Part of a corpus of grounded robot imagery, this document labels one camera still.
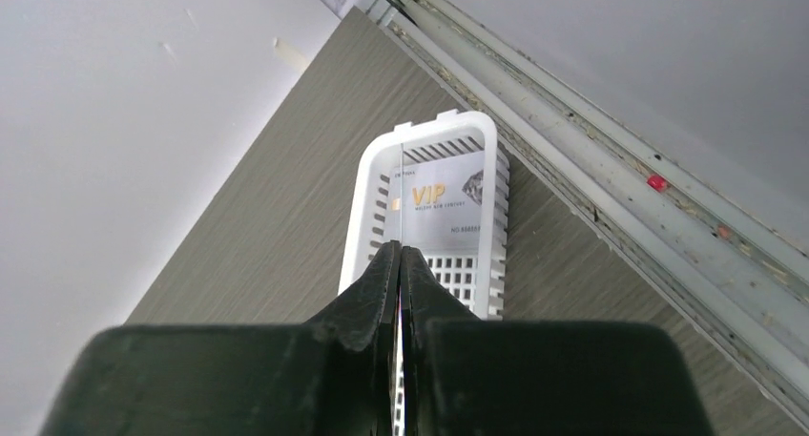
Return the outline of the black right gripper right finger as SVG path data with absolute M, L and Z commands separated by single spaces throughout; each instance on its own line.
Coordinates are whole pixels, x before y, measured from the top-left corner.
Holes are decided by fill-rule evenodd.
M 408 435 L 710 435 L 684 358 L 634 322 L 493 322 L 400 264 Z

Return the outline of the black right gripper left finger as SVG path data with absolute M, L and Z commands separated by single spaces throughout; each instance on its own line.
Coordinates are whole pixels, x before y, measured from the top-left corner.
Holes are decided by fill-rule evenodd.
M 45 435 L 388 435 L 402 246 L 297 324 L 133 324 L 80 353 Z

